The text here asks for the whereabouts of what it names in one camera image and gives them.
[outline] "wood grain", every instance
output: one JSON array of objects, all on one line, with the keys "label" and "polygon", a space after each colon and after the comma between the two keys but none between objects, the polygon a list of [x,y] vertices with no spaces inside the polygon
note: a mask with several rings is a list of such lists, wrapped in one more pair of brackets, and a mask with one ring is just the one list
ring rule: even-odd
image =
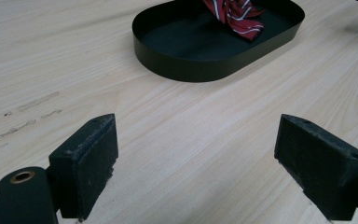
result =
[{"label": "wood grain", "polygon": [[115,113],[119,158],[85,223],[329,223],[273,148],[282,113],[358,147],[358,2],[296,0],[293,41],[197,84],[133,53],[133,18],[162,2],[0,0],[0,179]]}]

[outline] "black oval tray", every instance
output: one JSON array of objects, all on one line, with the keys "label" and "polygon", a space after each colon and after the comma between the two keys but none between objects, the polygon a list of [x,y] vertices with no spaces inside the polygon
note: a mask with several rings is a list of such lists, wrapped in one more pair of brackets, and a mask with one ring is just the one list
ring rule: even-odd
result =
[{"label": "black oval tray", "polygon": [[253,0],[266,11],[253,42],[218,21],[201,0],[176,0],[139,13],[132,23],[138,60],[170,79],[206,82],[227,77],[292,40],[305,18],[288,0]]}]

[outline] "light wood surface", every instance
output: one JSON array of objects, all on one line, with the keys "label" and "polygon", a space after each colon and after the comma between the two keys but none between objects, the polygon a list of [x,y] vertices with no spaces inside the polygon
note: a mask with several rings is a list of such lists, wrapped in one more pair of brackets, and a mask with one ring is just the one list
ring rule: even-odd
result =
[{"label": "light wood surface", "polygon": [[133,18],[163,2],[0,0],[0,179],[115,113],[119,157],[85,223],[329,223],[273,148],[282,113],[358,147],[358,2],[296,0],[293,41],[198,84],[134,55]]}]

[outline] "red striped tie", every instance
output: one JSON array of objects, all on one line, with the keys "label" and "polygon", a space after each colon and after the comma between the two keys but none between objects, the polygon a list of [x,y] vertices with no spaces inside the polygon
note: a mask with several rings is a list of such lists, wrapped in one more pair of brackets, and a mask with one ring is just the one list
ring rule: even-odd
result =
[{"label": "red striped tie", "polygon": [[203,0],[209,10],[223,24],[228,24],[234,32],[252,41],[263,29],[258,21],[246,20],[264,12],[252,6],[250,0]]}]

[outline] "black metal tray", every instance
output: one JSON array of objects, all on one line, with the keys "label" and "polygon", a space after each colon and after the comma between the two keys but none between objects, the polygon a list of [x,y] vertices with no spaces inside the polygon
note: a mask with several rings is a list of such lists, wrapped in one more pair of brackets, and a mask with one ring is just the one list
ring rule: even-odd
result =
[{"label": "black metal tray", "polygon": [[305,18],[288,0],[253,0],[266,11],[253,42],[232,32],[201,0],[176,0],[139,13],[132,23],[135,54],[150,71],[170,79],[206,82],[227,77],[292,40]]}]

